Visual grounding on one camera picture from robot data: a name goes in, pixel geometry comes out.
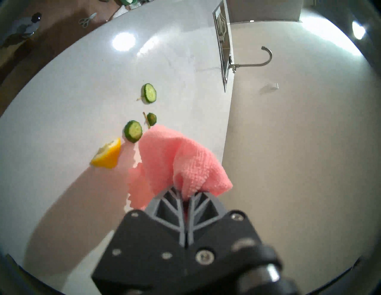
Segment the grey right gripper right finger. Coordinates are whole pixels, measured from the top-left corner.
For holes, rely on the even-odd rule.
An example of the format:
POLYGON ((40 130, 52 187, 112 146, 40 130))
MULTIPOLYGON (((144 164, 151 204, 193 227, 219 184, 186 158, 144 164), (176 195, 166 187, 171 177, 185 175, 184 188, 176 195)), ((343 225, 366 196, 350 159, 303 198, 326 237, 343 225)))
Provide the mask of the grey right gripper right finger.
POLYGON ((264 245, 243 211, 227 211, 210 193, 189 199, 187 275, 192 277, 280 277, 282 263, 264 245))

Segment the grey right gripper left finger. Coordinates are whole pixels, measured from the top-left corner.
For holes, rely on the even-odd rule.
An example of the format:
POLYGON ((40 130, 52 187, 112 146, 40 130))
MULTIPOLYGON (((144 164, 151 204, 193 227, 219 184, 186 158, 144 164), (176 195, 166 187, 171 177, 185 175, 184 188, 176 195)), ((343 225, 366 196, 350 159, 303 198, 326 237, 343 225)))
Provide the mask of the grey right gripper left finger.
POLYGON ((185 250, 182 196, 171 187, 124 216, 92 280, 98 290, 152 290, 186 275, 185 250))

